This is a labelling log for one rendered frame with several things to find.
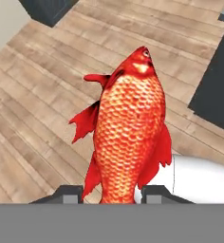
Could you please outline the red orange fish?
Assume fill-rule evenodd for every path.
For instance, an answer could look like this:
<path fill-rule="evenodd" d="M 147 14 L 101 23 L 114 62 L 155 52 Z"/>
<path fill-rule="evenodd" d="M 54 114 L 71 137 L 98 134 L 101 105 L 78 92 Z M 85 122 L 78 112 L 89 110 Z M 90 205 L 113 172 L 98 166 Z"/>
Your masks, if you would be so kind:
<path fill-rule="evenodd" d="M 138 47 L 110 75 L 87 74 L 101 97 L 70 121 L 75 140 L 93 134 L 83 195 L 102 186 L 102 204 L 132 204 L 135 190 L 172 162 L 165 94 L 147 47 Z"/>

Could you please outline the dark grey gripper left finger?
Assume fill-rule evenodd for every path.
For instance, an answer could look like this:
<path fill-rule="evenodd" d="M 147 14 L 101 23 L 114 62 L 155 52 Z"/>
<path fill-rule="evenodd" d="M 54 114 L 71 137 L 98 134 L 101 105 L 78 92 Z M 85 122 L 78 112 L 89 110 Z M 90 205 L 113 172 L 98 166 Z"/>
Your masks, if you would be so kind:
<path fill-rule="evenodd" d="M 61 185 L 52 194 L 32 201 L 32 204 L 83 204 L 82 185 Z"/>

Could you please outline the white rounded object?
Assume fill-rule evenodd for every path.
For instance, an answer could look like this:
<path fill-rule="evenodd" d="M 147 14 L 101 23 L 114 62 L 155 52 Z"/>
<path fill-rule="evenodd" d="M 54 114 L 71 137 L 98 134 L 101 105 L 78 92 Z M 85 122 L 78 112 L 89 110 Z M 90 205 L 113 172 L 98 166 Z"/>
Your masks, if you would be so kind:
<path fill-rule="evenodd" d="M 174 195 L 192 204 L 224 204 L 224 165 L 208 159 L 172 155 L 172 163 L 163 167 L 147 185 L 163 185 Z M 141 204 L 141 190 L 134 199 Z"/>

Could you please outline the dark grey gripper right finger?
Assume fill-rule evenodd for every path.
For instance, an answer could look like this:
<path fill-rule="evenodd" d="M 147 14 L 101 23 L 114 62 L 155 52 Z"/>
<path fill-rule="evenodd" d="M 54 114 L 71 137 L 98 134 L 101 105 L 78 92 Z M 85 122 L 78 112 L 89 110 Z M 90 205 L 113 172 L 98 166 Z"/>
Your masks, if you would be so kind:
<path fill-rule="evenodd" d="M 142 204 L 192 204 L 192 201 L 172 195 L 163 185 L 143 186 L 141 195 Z"/>

